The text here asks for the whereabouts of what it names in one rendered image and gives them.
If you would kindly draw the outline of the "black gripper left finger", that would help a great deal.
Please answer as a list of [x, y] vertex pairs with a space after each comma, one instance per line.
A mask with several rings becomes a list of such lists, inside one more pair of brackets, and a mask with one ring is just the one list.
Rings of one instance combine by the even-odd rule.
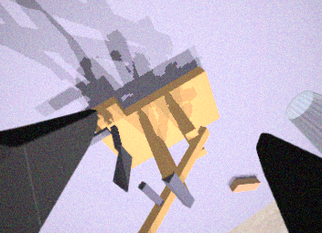
[[0, 131], [0, 233], [39, 233], [97, 128], [89, 109]]

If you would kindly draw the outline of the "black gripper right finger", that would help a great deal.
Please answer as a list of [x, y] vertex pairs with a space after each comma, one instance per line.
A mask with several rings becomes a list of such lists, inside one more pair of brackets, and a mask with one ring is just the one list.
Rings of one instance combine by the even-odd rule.
[[273, 134], [256, 151], [289, 233], [322, 233], [322, 158]]

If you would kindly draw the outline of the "clear plastic cup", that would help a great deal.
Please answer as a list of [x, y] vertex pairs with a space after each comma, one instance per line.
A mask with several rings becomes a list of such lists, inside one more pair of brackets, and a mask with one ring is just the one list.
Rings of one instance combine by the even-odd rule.
[[299, 93], [287, 105], [285, 117], [322, 153], [322, 95]]

